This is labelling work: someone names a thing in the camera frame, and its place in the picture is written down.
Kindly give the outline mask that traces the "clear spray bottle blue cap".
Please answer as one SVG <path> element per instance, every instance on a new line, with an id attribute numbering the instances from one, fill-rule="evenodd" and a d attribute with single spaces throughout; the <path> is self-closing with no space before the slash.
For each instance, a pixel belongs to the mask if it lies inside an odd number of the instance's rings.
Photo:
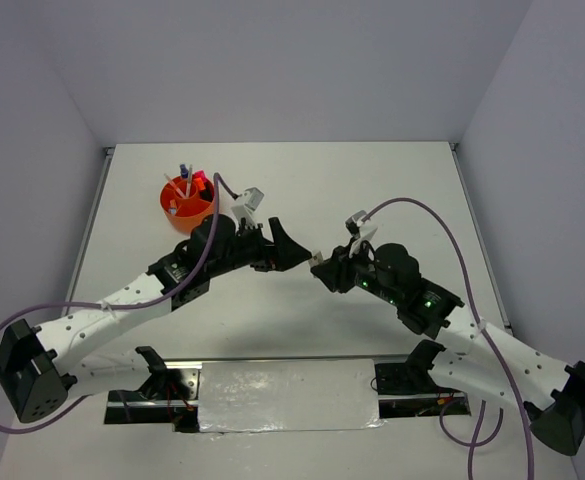
<path id="1" fill-rule="evenodd" d="M 180 176 L 182 179 L 186 179 L 189 176 L 189 170 L 185 164 L 180 164 Z"/>

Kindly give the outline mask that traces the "orange black highlighter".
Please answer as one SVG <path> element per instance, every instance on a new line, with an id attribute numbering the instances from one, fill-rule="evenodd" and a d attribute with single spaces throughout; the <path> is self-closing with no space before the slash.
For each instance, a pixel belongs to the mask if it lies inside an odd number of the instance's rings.
<path id="1" fill-rule="evenodd" d="M 194 183 L 196 184 L 200 198 L 211 202 L 213 199 L 213 193 L 208 189 L 207 182 L 198 178 L 194 181 Z"/>

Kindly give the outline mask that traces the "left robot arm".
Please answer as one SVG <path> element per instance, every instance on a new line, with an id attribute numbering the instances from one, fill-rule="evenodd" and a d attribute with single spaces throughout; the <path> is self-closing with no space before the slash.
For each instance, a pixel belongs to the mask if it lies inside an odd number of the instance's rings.
<path id="1" fill-rule="evenodd" d="M 36 326 L 25 318 L 9 323 L 0 342 L 0 385 L 24 432 L 70 398 L 127 385 L 147 399 L 161 396 L 176 380 L 153 348 L 112 357 L 96 350 L 201 297 L 215 277 L 243 267 L 284 272 L 310 259 L 278 218 L 269 226 L 265 237 L 260 225 L 210 215 L 172 252 L 101 301 L 77 302 L 66 316 Z"/>

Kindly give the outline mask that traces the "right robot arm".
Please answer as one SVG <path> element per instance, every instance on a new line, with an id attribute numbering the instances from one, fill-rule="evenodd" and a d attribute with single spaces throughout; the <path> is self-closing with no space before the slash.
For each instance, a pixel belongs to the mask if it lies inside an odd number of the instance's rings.
<path id="1" fill-rule="evenodd" d="M 584 362 L 570 365 L 544 355 L 475 319 L 458 296 L 424 278 L 400 244 L 356 253 L 337 247 L 311 273 L 333 293 L 359 287 L 390 304 L 421 336 L 406 369 L 414 389 L 438 385 L 522 409 L 539 441 L 566 456 L 578 452 L 585 437 Z"/>

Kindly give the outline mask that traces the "clear orange pen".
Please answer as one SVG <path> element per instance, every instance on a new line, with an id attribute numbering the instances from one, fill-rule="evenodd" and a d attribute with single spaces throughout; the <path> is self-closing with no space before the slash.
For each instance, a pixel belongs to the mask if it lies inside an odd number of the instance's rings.
<path id="1" fill-rule="evenodd" d="M 173 188 L 176 194 L 181 198 L 187 198 L 184 192 L 178 187 L 177 183 L 166 173 L 164 173 L 164 178 L 166 179 L 167 183 Z"/>

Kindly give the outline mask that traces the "clear green pen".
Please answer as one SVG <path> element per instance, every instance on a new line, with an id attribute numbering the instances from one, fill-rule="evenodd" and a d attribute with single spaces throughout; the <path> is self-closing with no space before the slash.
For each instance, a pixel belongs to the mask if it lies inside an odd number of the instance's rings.
<path id="1" fill-rule="evenodd" d="M 185 168 L 185 171 L 187 172 L 186 175 L 186 191 L 185 191 L 185 198 L 189 198 L 191 195 L 191 185 L 192 185 L 192 181 L 193 181 L 193 165 L 190 164 L 187 167 L 184 165 L 182 165 Z"/>

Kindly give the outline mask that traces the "pink black highlighter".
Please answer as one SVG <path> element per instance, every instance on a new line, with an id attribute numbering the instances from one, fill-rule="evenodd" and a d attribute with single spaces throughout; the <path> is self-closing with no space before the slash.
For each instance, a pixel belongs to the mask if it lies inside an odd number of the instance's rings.
<path id="1" fill-rule="evenodd" d="M 195 179 L 201 179 L 203 182 L 207 181 L 207 177 L 206 174 L 203 170 L 197 171 L 194 173 L 194 178 Z"/>

